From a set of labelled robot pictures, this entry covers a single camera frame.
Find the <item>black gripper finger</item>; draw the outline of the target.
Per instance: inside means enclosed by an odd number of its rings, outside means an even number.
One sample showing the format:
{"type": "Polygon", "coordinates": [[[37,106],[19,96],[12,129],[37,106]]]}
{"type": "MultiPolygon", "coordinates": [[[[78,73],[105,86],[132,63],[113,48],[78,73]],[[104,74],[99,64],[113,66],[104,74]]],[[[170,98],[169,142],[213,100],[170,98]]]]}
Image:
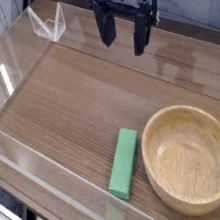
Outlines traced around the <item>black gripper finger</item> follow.
{"type": "Polygon", "coordinates": [[[135,55],[139,57],[144,53],[145,46],[148,45],[151,25],[149,25],[146,15],[141,13],[135,16],[134,26],[134,51],[135,55]]]}
{"type": "Polygon", "coordinates": [[[93,11],[96,17],[96,23],[99,29],[99,34],[105,46],[110,46],[116,37],[116,28],[114,16],[105,3],[92,2],[93,11]]]}

